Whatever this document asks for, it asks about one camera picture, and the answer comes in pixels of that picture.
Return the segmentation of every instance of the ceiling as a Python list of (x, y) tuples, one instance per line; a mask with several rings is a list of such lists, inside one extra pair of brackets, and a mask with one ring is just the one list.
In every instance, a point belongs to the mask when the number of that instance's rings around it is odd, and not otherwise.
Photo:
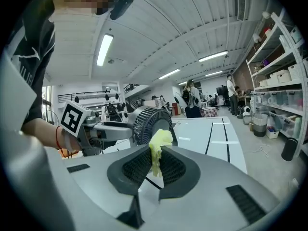
[[(109, 14), (57, 11), (51, 18), (55, 51), (45, 77), (51, 84), (121, 80), (152, 85), (177, 68), (180, 71), (166, 79), (180, 83), (221, 70), (227, 74), (251, 47), (268, 2), (246, 0), (244, 21), (237, 20), (237, 0), (134, 0), (115, 21)], [(96, 60), (105, 33), (114, 39), (100, 67)], [(227, 58), (198, 61), (224, 50), (229, 51)]]

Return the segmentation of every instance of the black trash can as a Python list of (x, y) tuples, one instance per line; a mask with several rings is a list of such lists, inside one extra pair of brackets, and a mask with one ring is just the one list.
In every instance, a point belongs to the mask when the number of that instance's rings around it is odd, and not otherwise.
[(293, 159), (294, 153), (297, 148), (298, 141), (294, 138), (288, 138), (287, 142), (284, 145), (281, 157), (285, 161), (291, 161)]

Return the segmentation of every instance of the robotic arm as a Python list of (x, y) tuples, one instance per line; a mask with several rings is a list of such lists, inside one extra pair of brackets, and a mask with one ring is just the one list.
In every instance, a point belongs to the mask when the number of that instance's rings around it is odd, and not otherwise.
[(68, 101), (61, 118), (61, 127), (77, 138), (84, 156), (99, 154), (106, 149), (105, 141), (132, 138), (126, 123), (101, 122), (98, 112)]

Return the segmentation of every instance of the white table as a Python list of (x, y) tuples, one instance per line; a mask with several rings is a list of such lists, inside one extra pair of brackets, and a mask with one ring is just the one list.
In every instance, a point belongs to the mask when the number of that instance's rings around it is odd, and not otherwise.
[[(233, 125), (226, 116), (207, 118), (174, 118), (172, 123), (178, 147), (228, 161), (247, 174), (242, 147)], [(117, 141), (105, 153), (130, 148), (129, 140)]]

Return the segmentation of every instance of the ceiling vent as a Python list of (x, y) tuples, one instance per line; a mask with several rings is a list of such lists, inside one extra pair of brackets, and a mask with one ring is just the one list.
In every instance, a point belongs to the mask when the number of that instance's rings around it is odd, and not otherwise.
[(237, 20), (247, 20), (248, 6), (247, 0), (237, 0)]

